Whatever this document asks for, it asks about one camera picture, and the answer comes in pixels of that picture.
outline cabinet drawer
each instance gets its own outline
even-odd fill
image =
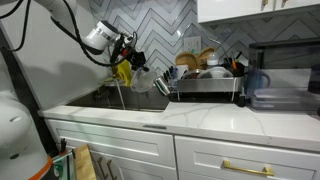
[[[173,137],[158,133],[47,119],[56,143],[69,146],[87,143],[94,151],[175,167]]]
[[[217,179],[213,177],[201,176],[198,174],[183,172],[183,171],[179,171],[179,179],[180,180],[222,180],[222,179]]]
[[[176,137],[179,170],[224,180],[320,179],[320,155],[236,143]],[[239,169],[254,170],[244,172]],[[258,175],[270,168],[274,176]]]
[[[116,157],[104,153],[91,151],[96,172],[101,179],[117,180],[177,180],[175,168],[159,166],[155,164]]]

